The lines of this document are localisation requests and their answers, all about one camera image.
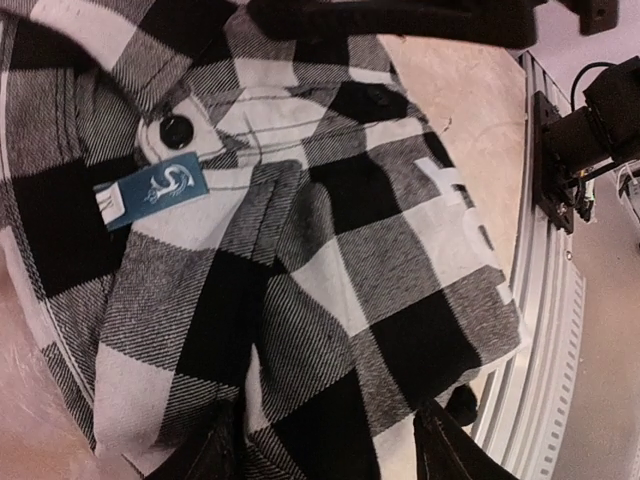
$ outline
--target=flannel shirt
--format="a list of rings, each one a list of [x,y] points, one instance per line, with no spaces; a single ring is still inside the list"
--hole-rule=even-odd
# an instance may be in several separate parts
[[[416,409],[519,318],[377,39],[274,42],[221,0],[0,11],[0,244],[96,453],[144,477],[244,402],[247,478],[412,478]],[[108,232],[94,187],[185,152],[209,194]]]

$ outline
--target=beige surface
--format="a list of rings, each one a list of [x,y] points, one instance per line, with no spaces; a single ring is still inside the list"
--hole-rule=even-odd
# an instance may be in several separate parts
[[[524,162],[524,71],[503,49],[415,37],[383,41],[460,170],[508,276]]]
[[[630,476],[640,436],[640,229],[613,182],[596,182],[598,222],[576,223],[574,261],[587,277],[580,368],[554,480]]]
[[[120,460],[98,464],[66,413],[29,332],[0,250],[0,478],[134,480]]]

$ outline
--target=table surface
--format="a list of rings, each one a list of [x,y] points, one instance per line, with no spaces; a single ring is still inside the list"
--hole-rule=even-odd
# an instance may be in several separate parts
[[[412,100],[440,135],[511,274],[525,151],[526,78],[501,48],[382,37]]]

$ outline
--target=black object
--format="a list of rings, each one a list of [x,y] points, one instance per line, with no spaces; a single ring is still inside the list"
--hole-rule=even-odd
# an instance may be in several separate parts
[[[160,123],[160,140],[172,150],[180,150],[193,140],[193,124],[181,115],[172,115]]]
[[[244,412],[240,402],[212,409],[211,419],[147,480],[242,480]]]
[[[436,401],[413,422],[418,480],[516,480],[494,462]]]
[[[640,58],[608,68],[584,93],[587,105],[564,118],[541,92],[534,97],[534,200],[567,233],[574,188],[640,158]]]
[[[591,221],[591,215],[593,214],[593,207],[595,202],[593,200],[582,200],[576,204],[576,212],[580,215],[580,218],[586,223]]]
[[[445,411],[461,427],[473,425],[478,419],[478,398],[469,385],[456,388]]]
[[[588,72],[590,72],[594,68],[609,68],[609,67],[615,67],[615,65],[616,65],[615,63],[611,63],[611,62],[593,62],[593,63],[590,63],[589,65],[586,65],[582,70],[580,70],[578,75],[576,75],[576,78],[573,81],[573,84],[571,85],[570,100],[571,100],[572,112],[576,111],[576,93],[578,92],[578,86],[580,85],[580,80],[582,80],[582,77],[584,77]]]
[[[388,33],[523,49],[536,43],[534,7],[547,0],[252,0],[249,14],[271,38]],[[584,35],[614,28],[619,0],[562,0]]]
[[[387,96],[387,90],[384,87],[372,85],[367,88],[367,92],[371,100],[379,107],[388,107],[391,104],[391,100]]]

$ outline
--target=hang tag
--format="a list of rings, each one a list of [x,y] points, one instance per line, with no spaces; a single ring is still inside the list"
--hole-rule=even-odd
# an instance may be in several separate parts
[[[187,153],[96,187],[96,201],[112,231],[208,193],[198,156]]]

